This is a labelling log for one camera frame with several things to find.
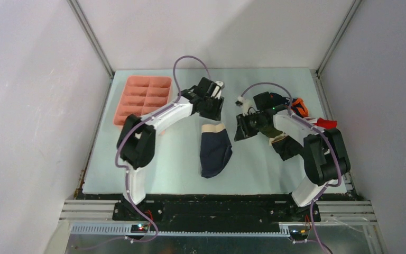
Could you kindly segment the navy underwear with cream waistband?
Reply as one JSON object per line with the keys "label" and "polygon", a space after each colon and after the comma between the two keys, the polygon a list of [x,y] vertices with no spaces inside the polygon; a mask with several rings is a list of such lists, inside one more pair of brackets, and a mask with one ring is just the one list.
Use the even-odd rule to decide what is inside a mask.
{"label": "navy underwear with cream waistband", "polygon": [[232,144],[223,123],[202,125],[199,154],[201,177],[213,178],[219,175],[232,154]]}

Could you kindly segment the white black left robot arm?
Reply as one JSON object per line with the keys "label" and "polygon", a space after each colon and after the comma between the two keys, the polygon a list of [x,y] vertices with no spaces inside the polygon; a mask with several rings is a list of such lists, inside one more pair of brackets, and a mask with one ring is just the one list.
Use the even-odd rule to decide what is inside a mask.
{"label": "white black left robot arm", "polygon": [[165,106],[143,117],[129,115],[117,141],[115,166],[125,171],[124,198],[129,201],[125,213],[132,220],[144,218],[146,206],[146,169],[154,158],[156,138],[180,120],[198,114],[219,121],[224,103],[222,81],[203,77],[198,85],[178,92]]}

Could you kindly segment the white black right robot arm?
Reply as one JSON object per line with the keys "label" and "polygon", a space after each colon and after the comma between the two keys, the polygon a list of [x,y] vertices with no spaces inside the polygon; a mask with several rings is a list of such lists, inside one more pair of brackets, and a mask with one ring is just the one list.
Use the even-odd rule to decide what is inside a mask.
{"label": "white black right robot arm", "polygon": [[272,127],[298,144],[306,173],[300,185],[291,193],[293,203],[286,207],[289,219],[302,220],[307,206],[315,202],[328,187],[341,185],[343,175],[350,171],[350,161],[337,128],[314,125],[298,116],[289,105],[281,104],[250,113],[250,101],[238,97],[236,105],[243,109],[237,119],[235,141],[257,135]]}

